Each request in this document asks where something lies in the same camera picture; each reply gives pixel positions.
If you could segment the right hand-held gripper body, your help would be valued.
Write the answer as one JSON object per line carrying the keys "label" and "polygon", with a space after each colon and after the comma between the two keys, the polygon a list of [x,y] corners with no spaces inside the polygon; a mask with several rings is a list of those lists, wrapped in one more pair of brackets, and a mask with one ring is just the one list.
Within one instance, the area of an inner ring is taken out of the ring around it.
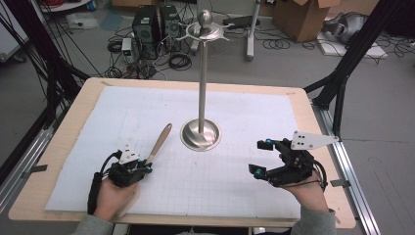
{"label": "right hand-held gripper body", "polygon": [[317,172],[321,188],[327,186],[324,166],[314,159],[309,150],[324,147],[339,141],[337,136],[295,131],[291,140],[274,140],[275,149],[282,155],[283,166],[267,171],[268,181],[274,187],[299,183]]}

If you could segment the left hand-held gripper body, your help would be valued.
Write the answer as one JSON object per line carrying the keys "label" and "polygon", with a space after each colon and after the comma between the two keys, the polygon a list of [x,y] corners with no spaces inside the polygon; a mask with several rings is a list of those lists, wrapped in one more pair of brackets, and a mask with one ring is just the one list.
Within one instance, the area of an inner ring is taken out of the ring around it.
{"label": "left hand-held gripper body", "polygon": [[116,163],[112,163],[108,170],[108,178],[118,187],[127,187],[141,181],[147,173],[144,171],[144,165],[140,155],[125,147],[123,151],[115,152],[118,158]]}

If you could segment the wooden slotted spatula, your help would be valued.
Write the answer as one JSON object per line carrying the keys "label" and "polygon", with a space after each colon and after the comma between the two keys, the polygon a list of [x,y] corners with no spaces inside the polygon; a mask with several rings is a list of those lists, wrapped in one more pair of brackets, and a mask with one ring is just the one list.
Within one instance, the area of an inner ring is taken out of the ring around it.
{"label": "wooden slotted spatula", "polygon": [[[162,132],[161,132],[158,140],[156,141],[156,144],[154,145],[149,157],[146,159],[146,166],[149,166],[153,162],[156,154],[158,153],[158,151],[160,150],[162,144],[164,143],[167,136],[169,135],[169,133],[171,131],[171,128],[172,128],[172,124],[169,123],[162,130]],[[135,192],[130,196],[127,203],[117,212],[116,216],[118,218],[123,217],[129,211],[129,209],[136,203],[136,201],[139,199],[139,197],[140,197],[140,187],[137,186]]]}

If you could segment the person's left hand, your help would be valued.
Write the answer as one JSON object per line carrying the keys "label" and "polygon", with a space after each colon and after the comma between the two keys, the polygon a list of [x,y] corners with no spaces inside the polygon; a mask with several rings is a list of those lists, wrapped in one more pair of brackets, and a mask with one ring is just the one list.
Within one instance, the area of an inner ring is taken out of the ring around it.
{"label": "person's left hand", "polygon": [[128,187],[118,187],[109,178],[102,181],[97,198],[97,208],[93,215],[110,221],[127,204],[137,189],[134,183]]}

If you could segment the person's right hand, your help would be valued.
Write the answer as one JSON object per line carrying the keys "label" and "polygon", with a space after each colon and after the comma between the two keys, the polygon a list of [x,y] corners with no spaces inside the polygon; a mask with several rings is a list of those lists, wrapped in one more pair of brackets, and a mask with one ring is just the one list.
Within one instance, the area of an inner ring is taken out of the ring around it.
{"label": "person's right hand", "polygon": [[299,183],[291,183],[282,186],[283,189],[292,193],[297,201],[309,211],[329,212],[320,180],[315,171],[305,180]]}

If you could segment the white grid mat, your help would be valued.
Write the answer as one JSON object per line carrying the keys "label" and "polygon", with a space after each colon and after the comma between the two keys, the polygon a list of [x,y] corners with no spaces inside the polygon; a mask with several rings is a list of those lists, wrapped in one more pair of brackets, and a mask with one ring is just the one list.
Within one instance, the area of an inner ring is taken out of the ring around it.
{"label": "white grid mat", "polygon": [[198,96],[191,90],[105,88],[63,165],[47,210],[85,211],[93,174],[103,162],[124,149],[147,158],[170,124],[131,212],[299,218],[292,194],[249,172],[250,165],[281,165],[277,151],[259,150],[256,143],[291,138],[297,130],[289,96],[209,91],[206,116],[218,124],[221,139],[213,149],[196,152],[182,143],[180,129],[196,117]]}

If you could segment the white stand leg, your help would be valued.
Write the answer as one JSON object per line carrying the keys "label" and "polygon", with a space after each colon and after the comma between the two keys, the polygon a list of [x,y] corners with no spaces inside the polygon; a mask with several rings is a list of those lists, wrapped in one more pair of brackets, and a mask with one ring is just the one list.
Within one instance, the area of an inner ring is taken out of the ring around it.
{"label": "white stand leg", "polygon": [[251,17],[251,25],[247,36],[247,55],[246,58],[249,62],[254,59],[254,30],[256,26],[257,17],[259,14],[261,0],[255,0],[254,12]]}

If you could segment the small white power box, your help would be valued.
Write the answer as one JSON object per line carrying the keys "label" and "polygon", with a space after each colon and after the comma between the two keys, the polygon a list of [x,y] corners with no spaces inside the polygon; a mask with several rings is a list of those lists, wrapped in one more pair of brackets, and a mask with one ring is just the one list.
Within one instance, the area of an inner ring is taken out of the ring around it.
{"label": "small white power box", "polygon": [[124,56],[132,55],[132,39],[131,38],[122,39],[121,52]]}

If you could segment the black power strip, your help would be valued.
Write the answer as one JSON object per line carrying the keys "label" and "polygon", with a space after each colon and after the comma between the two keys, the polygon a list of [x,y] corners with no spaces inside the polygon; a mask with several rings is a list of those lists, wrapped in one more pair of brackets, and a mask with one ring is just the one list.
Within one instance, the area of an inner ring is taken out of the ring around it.
{"label": "black power strip", "polygon": [[225,19],[222,22],[224,25],[227,25],[229,29],[251,28],[253,25],[253,19],[253,16],[244,16]]}

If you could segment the large black computer tower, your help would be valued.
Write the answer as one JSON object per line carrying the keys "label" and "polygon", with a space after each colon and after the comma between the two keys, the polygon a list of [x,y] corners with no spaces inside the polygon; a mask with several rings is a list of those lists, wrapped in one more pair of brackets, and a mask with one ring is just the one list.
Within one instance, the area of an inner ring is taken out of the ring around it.
{"label": "large black computer tower", "polygon": [[157,55],[157,45],[161,42],[160,26],[155,5],[140,5],[137,8],[132,29],[139,54],[149,60]]}

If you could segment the flat white board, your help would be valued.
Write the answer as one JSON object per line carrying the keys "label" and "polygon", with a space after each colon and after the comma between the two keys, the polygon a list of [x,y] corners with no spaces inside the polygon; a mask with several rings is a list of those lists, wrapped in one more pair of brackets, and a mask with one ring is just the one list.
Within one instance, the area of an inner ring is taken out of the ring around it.
{"label": "flat white board", "polygon": [[368,47],[358,45],[357,48],[346,48],[339,39],[327,32],[320,32],[316,38],[316,42],[322,54],[325,56],[342,57],[347,51],[351,51],[352,53],[355,51],[358,53],[365,52],[364,57],[369,59],[385,59],[388,56],[376,42]]}

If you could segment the small black computer tower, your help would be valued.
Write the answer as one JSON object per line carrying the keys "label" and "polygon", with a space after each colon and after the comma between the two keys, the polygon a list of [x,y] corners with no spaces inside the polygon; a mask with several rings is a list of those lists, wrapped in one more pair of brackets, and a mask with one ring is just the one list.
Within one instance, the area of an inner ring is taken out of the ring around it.
{"label": "small black computer tower", "polygon": [[181,36],[180,17],[176,8],[172,5],[160,6],[161,36],[166,52],[178,52],[181,42],[177,40]]}

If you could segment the clear plastic bag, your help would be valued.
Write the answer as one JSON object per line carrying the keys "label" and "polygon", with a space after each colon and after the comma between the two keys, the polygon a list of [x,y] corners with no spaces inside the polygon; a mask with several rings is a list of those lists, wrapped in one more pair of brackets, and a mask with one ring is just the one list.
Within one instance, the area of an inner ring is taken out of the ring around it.
{"label": "clear plastic bag", "polygon": [[66,15],[69,27],[73,29],[93,29],[98,21],[92,13],[73,13]]}

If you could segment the round white table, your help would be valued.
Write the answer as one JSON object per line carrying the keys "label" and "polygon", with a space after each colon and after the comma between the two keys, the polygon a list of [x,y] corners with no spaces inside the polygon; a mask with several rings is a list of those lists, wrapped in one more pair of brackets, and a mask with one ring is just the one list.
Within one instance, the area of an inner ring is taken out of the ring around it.
{"label": "round white table", "polygon": [[39,8],[42,12],[62,12],[71,9],[75,9],[78,7],[86,6],[92,0],[80,0],[79,2],[70,2],[69,0],[65,0],[62,5],[59,6],[46,6],[43,4],[39,4]]}

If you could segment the aluminium rail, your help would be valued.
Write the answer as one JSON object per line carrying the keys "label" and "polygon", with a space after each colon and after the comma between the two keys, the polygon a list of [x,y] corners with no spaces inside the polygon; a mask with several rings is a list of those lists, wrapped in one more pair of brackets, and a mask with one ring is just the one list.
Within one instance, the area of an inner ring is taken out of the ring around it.
{"label": "aluminium rail", "polygon": [[55,129],[41,128],[36,135],[28,141],[28,146],[23,148],[21,158],[12,168],[4,183],[0,186],[0,214],[12,204],[12,200],[17,197],[27,179],[22,179],[23,172],[36,166],[40,161],[44,151],[48,147]]}
{"label": "aluminium rail", "polygon": [[329,147],[329,150],[334,159],[334,165],[340,174],[340,179],[348,180],[351,184],[350,187],[344,189],[351,203],[351,210],[355,221],[359,224],[359,227],[364,231],[365,235],[381,235],[377,221],[370,209],[347,154],[344,142],[342,140],[335,142]]}

